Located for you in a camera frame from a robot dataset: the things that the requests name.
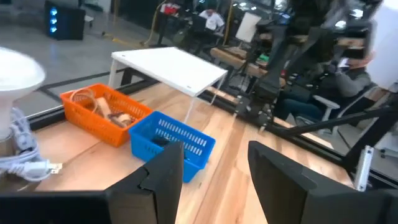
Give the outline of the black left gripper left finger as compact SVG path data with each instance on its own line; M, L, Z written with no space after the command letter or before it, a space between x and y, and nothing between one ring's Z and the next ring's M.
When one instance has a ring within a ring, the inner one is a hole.
M183 180L181 142L106 189L111 224L175 223Z

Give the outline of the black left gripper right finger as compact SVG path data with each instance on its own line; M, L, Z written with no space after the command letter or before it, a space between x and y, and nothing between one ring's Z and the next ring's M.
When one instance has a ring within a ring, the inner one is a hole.
M248 143L252 182L268 223L397 224L397 191L360 192L257 142Z

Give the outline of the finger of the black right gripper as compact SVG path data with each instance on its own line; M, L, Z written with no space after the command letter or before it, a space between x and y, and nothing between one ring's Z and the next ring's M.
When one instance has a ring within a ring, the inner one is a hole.
M318 63L328 62L333 58L335 36L330 30L316 29L316 42L313 46L314 59Z
M305 55L305 53L309 50L309 48L313 44L314 44L314 30L310 29L309 33L308 33L307 40L303 43L303 45L295 53L294 66L299 64L300 59Z

